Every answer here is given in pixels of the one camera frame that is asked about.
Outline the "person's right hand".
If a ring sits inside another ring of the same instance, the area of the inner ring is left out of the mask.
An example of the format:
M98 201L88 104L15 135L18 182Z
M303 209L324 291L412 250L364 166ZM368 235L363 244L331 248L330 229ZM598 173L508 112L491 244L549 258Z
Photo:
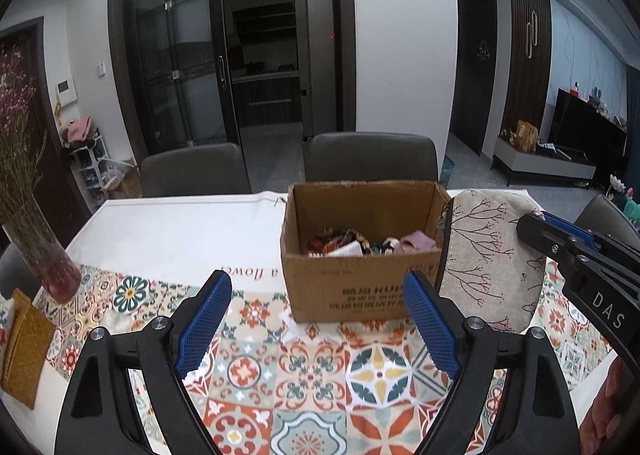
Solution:
M602 454L625 424L626 416L639 405L639 383L620 357L608 368L608 375L579 427L580 453Z

